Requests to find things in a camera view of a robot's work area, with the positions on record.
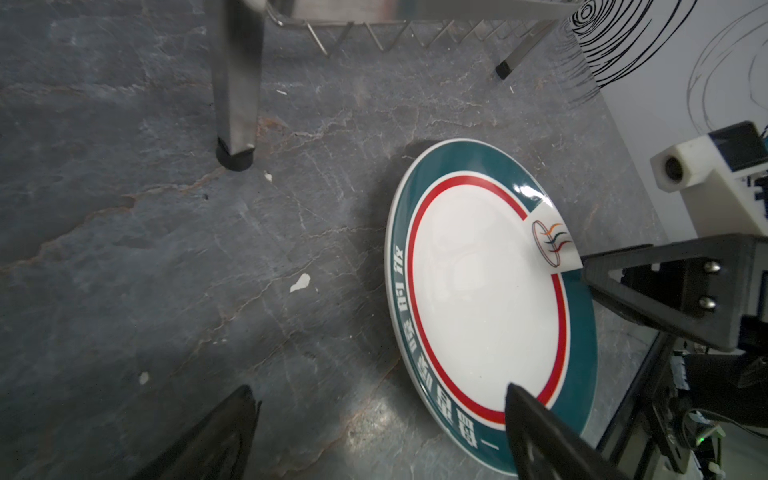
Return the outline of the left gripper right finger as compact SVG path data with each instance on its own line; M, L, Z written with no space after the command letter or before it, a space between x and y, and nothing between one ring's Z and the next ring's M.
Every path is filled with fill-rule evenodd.
M520 479L624 479L524 388L507 387L505 432Z

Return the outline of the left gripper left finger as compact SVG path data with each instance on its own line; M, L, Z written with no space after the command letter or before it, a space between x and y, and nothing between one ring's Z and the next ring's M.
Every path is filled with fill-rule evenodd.
M135 479L233 479L243 477L261 408L248 385L238 387Z

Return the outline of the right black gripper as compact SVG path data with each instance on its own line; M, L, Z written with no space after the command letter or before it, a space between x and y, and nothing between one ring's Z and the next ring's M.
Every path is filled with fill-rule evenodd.
M711 349L683 357L689 408L767 426L767 239L726 234L583 257L620 317Z

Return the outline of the green rimmed white plate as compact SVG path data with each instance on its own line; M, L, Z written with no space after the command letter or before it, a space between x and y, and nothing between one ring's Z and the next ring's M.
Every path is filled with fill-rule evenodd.
M598 348L581 269L550 196L490 144L429 146L394 194L385 285L405 366L438 425L498 473L516 472L509 384L575 432L591 415Z

